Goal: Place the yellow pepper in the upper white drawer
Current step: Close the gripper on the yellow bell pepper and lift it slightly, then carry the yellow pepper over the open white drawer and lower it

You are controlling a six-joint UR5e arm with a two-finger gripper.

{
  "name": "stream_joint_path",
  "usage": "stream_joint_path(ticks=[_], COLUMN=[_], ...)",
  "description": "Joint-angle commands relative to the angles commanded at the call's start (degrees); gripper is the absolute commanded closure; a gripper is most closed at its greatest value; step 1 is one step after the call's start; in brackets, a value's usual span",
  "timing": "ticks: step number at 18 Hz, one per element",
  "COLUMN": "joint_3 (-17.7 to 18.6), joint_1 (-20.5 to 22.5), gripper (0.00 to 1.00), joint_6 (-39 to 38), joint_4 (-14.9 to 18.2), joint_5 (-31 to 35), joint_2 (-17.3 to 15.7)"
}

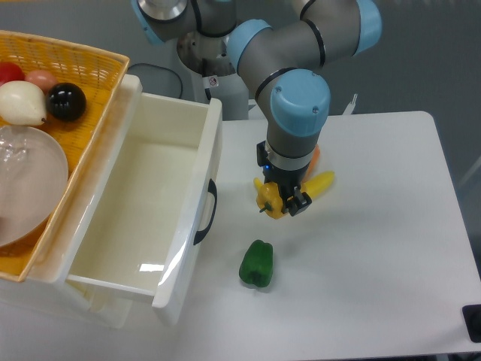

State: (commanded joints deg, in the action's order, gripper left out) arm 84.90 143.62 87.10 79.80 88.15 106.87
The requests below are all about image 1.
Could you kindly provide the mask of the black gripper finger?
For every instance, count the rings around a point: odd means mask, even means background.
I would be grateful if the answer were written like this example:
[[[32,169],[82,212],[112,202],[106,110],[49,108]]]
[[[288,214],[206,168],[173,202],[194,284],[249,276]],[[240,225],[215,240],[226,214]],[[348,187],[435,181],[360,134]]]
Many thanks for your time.
[[[296,187],[293,190],[293,195],[286,200],[286,210],[291,217],[294,217],[305,211],[311,204],[311,197],[299,187]]]

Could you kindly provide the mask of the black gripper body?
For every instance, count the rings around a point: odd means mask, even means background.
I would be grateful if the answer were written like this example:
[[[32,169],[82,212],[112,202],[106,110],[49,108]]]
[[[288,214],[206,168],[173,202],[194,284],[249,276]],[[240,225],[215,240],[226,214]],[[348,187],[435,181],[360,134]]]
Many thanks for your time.
[[[265,183],[274,182],[282,199],[293,196],[295,189],[301,187],[312,158],[313,150],[302,157],[289,158],[274,151],[267,141],[256,145],[256,160],[262,168]]]

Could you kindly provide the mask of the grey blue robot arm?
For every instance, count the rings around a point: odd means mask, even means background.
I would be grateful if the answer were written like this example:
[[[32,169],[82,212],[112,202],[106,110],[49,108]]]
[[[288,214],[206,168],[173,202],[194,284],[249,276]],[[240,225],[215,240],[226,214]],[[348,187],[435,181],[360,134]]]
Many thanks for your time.
[[[301,183],[329,112],[331,92],[319,75],[326,64],[356,56],[380,39],[373,1],[295,1],[297,21],[273,29],[264,20],[237,20],[233,1],[134,1],[147,37],[164,43],[191,32],[226,41],[234,72],[268,121],[256,147],[265,181],[277,186],[280,212],[296,215],[311,196]]]

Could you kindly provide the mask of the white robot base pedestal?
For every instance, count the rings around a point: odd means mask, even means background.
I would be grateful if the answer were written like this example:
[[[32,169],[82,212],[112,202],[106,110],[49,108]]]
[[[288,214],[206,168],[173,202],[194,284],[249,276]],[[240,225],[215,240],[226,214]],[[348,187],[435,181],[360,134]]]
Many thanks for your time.
[[[177,55],[191,74],[194,100],[222,102],[224,120],[246,120],[250,94],[259,94],[274,70],[262,43],[268,30],[244,24],[222,37],[190,32],[177,41]]]

